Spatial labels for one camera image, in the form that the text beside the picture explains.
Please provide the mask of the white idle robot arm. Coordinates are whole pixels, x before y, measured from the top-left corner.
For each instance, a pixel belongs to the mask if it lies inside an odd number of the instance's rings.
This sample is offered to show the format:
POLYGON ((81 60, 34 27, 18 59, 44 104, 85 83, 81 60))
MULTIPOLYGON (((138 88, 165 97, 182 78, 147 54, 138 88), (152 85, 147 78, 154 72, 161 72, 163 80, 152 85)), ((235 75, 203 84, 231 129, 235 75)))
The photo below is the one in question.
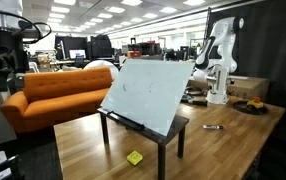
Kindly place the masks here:
POLYGON ((229 74, 237 69, 232 51, 236 33, 244 24, 245 20, 237 17, 216 21, 195 60, 193 78, 208 84, 206 100, 209 103, 224 105, 229 101, 226 93, 229 74))

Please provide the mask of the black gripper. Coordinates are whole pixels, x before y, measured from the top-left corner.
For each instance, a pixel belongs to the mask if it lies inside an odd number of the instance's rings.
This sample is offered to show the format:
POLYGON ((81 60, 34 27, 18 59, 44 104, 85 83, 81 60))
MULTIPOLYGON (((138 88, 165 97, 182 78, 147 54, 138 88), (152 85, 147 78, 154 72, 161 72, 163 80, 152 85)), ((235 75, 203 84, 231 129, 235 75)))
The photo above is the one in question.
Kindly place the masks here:
POLYGON ((0 92, 7 90, 10 73, 29 70, 27 52, 23 50, 23 33, 0 30, 0 92))

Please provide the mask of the white working robot arm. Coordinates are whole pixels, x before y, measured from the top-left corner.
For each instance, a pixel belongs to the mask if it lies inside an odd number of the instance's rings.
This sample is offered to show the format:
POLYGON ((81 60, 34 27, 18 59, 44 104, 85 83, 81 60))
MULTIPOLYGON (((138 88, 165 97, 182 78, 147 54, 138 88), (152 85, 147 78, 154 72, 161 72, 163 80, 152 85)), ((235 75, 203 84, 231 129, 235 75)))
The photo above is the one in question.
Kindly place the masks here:
POLYGON ((0 92, 7 90, 8 76, 29 70, 24 44, 35 44, 52 29, 45 22, 32 22, 23 15, 22 0, 0 0, 0 92))

